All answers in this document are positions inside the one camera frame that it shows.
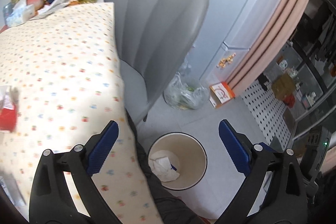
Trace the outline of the white paper wrapper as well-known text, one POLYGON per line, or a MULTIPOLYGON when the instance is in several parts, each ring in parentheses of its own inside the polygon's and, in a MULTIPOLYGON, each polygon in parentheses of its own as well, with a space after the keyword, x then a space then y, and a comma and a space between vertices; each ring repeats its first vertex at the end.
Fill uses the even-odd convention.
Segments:
POLYGON ((149 156, 151 171, 161 182, 172 182, 179 178, 180 162, 178 157, 168 150, 159 150, 149 156))

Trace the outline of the beige trash bin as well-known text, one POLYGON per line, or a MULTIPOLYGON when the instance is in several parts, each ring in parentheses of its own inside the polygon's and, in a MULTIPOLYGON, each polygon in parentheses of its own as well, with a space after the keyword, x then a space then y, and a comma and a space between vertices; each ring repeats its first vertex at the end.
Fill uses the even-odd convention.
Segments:
POLYGON ((183 191, 202 180, 208 159, 200 141, 186 133, 172 132, 151 145, 148 163, 164 188, 183 191))

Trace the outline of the white pegboard cart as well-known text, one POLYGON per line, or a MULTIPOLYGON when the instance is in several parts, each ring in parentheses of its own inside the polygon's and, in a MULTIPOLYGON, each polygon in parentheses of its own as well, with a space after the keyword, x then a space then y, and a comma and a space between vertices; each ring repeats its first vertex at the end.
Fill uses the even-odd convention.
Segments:
POLYGON ((283 118, 287 107, 275 98, 270 83, 266 83, 266 87, 265 91, 256 80, 246 88, 241 98, 253 115, 266 142, 270 144, 276 137, 281 148, 284 149, 290 140, 290 131, 283 118))

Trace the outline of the red small box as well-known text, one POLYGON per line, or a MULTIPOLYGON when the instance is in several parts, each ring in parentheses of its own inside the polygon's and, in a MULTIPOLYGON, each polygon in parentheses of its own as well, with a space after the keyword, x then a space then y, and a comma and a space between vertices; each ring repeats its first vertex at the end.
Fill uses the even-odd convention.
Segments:
POLYGON ((1 131, 13 132, 19 110, 19 91, 12 86, 1 86, 1 131))

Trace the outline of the orange white box on floor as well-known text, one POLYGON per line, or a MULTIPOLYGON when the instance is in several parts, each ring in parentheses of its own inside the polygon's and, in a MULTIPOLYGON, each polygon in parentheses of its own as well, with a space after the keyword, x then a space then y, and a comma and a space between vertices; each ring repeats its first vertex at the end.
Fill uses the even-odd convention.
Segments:
POLYGON ((235 98, 236 95, 225 82, 220 82, 210 86, 210 102, 217 109, 235 98))

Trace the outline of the clear plastic bag on floor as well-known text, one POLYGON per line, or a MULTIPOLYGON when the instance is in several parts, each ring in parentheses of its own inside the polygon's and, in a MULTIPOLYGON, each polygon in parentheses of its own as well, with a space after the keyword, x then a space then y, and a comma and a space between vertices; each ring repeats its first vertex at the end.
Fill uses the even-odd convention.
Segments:
POLYGON ((197 110, 209 100, 210 92, 199 80, 177 72, 164 90, 163 98, 175 109, 197 110))

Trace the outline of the blue white tissue box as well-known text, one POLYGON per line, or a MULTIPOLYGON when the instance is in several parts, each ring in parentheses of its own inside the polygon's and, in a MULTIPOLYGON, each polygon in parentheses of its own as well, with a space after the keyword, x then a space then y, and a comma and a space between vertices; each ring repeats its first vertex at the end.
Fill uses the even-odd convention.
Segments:
POLYGON ((28 5, 27 0, 19 0, 19 2, 13 8, 13 12, 6 19, 6 25, 9 28, 16 27, 18 25, 26 23, 34 16, 34 5, 28 5))

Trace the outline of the paper receipt on table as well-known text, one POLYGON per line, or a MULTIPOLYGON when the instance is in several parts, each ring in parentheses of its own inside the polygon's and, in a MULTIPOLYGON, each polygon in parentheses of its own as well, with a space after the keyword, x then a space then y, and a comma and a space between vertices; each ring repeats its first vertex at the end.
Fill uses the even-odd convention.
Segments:
POLYGON ((54 0, 50 5, 45 5, 42 9, 38 10, 37 15, 33 19, 45 18, 60 9, 69 5, 77 5, 78 3, 78 0, 54 0))

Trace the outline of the grey chair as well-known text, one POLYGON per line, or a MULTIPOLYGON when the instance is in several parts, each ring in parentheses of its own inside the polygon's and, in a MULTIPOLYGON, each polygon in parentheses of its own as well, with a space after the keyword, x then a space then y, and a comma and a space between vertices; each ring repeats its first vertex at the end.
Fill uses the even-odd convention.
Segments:
POLYGON ((125 108, 139 124, 184 62, 209 0, 106 1, 114 3, 125 108))

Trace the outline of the white refrigerator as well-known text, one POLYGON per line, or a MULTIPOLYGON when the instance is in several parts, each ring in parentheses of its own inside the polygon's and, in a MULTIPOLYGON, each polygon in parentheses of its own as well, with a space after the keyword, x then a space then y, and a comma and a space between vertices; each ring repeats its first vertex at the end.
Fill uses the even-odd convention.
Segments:
POLYGON ((191 76, 209 84, 228 81, 264 30, 281 0, 210 0, 187 55, 191 76))

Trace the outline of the pink curtain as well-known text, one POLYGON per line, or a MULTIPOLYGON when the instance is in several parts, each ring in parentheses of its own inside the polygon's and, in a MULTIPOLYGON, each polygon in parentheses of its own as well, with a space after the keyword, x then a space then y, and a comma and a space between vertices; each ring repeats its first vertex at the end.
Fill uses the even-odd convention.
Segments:
POLYGON ((249 53, 231 73, 228 85, 236 96, 264 72, 297 27, 309 0, 281 0, 249 53))

